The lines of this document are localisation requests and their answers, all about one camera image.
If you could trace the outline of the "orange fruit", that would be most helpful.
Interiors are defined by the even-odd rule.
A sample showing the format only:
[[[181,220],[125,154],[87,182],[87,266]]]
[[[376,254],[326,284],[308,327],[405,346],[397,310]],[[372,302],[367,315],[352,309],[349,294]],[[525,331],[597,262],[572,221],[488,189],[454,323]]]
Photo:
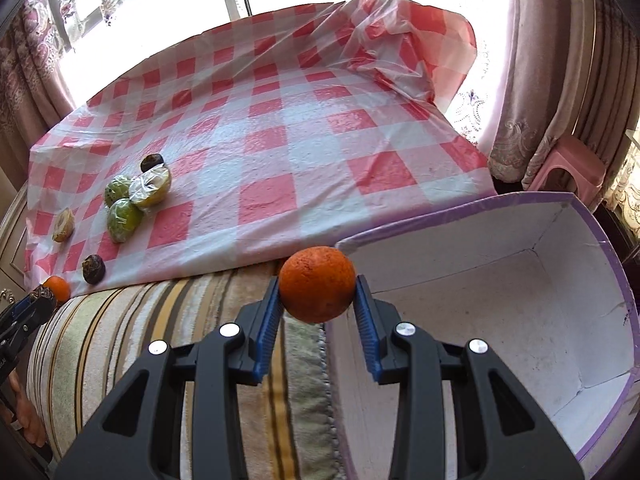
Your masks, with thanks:
[[[283,263],[279,296],[293,318],[320,324],[342,315],[352,303],[356,271],[340,250],[328,246],[300,250]]]
[[[43,286],[53,292],[53,296],[55,296],[59,306],[62,306],[62,304],[65,304],[66,301],[70,300],[70,285],[64,280],[64,278],[57,275],[51,275],[50,278],[47,278],[43,282]]]

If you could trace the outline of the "wrinkled dark passion fruit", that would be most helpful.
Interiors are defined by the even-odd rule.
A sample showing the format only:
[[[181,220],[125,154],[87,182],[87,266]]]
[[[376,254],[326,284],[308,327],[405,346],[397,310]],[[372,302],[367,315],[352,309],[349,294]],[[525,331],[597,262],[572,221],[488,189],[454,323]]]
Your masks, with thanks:
[[[89,285],[97,285],[103,280],[106,267],[103,259],[97,255],[88,255],[81,265],[82,277]]]

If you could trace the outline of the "unwrapped yellow fruit half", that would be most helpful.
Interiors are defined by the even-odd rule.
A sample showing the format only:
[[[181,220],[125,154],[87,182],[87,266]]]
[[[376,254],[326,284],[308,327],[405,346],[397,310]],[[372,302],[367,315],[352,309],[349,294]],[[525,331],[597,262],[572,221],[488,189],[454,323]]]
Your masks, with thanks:
[[[64,243],[68,240],[75,229],[75,216],[70,208],[63,209],[55,218],[52,240],[55,243]]]

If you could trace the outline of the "green fruit half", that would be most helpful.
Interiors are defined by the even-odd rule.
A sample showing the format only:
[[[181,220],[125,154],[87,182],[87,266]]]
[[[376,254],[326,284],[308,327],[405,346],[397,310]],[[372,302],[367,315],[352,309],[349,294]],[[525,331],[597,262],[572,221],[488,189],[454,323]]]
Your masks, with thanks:
[[[140,226],[144,213],[129,198],[120,198],[107,211],[107,232],[116,244],[125,243]]]
[[[103,199],[107,207],[111,207],[121,198],[129,197],[129,187],[132,179],[124,174],[112,177],[104,188]]]

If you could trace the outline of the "yellow apple half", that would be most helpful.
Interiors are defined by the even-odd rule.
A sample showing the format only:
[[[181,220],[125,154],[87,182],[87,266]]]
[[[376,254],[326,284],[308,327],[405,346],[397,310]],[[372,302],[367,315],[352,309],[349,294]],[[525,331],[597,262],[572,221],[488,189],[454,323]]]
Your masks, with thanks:
[[[161,203],[171,188],[171,172],[157,165],[134,178],[129,185],[129,199],[139,208],[150,208]]]

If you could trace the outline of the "purple white cardboard box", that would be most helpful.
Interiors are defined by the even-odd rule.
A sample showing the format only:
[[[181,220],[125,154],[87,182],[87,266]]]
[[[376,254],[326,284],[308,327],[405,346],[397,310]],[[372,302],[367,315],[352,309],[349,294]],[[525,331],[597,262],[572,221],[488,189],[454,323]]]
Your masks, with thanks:
[[[435,339],[480,338],[593,477],[639,397],[639,320],[620,259],[570,193],[523,192],[338,243],[375,298]]]

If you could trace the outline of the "red checkered plastic tablecloth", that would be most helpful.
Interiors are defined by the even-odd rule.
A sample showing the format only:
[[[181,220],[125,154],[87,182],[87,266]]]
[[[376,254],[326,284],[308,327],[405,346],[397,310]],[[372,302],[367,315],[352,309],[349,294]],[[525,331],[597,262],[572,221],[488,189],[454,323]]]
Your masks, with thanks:
[[[476,57],[460,14],[410,0],[316,3],[225,24],[134,67],[30,150],[24,281],[87,290],[223,271],[494,194],[445,117]],[[107,232],[112,177],[160,153],[171,188]],[[75,229],[52,240],[70,208]]]

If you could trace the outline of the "pink plastic stool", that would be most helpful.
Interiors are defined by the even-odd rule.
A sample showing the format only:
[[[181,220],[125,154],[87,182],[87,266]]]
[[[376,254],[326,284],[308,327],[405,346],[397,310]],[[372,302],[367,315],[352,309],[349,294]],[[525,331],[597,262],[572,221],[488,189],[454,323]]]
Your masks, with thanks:
[[[576,196],[590,211],[594,211],[606,175],[602,160],[570,133],[551,141],[543,140],[541,146],[544,154],[541,160],[537,160],[536,156],[532,158],[538,165],[530,181],[523,181],[523,188],[526,191],[542,191],[552,171],[563,170],[572,178]]]

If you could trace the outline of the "beige patterned curtain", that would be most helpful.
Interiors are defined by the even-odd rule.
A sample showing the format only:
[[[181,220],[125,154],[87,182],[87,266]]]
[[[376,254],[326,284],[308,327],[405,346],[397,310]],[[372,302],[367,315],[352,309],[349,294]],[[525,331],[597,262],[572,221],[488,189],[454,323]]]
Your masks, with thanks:
[[[498,100],[480,140],[492,176],[530,188],[572,134],[615,182],[639,119],[639,0],[511,0]]]

